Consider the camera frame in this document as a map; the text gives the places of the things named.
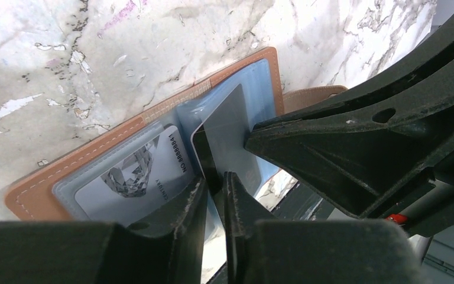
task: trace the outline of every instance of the brown leather cover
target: brown leather cover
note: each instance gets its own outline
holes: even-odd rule
[[[71,220],[69,213],[51,192],[54,184],[132,136],[176,105],[189,99],[197,98],[238,70],[261,59],[267,59],[270,65],[277,115],[285,113],[285,108],[294,111],[322,101],[330,94],[345,90],[343,86],[299,90],[289,93],[288,96],[285,96],[283,102],[277,52],[275,48],[267,47],[145,110],[91,142],[48,164],[46,167],[15,182],[10,186],[9,192],[5,197],[5,205],[21,220]]]

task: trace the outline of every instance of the marble surface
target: marble surface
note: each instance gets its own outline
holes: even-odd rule
[[[14,218],[2,202],[10,183],[241,57],[276,47],[284,92],[353,87],[412,50],[435,7],[436,0],[0,1],[0,220]],[[285,188],[281,180],[291,177],[272,182]]]

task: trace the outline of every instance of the red part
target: red part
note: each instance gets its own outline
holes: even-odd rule
[[[405,215],[401,214],[391,214],[389,217],[387,217],[387,220],[393,221],[396,224],[404,224],[406,221],[408,221],[408,217]]]

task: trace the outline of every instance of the card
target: card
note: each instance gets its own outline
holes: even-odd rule
[[[257,158],[244,149],[249,132],[244,93],[238,85],[192,134],[194,152],[213,194],[221,190],[225,172],[237,173],[252,195],[260,187]]]
[[[91,220],[128,226],[171,200],[193,178],[178,128],[171,125],[80,188],[74,198]]]

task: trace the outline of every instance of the leather strap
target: leather strap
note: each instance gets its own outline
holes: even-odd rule
[[[287,114],[317,104],[345,90],[347,88],[344,86],[324,86],[285,93],[283,95],[284,113]]]

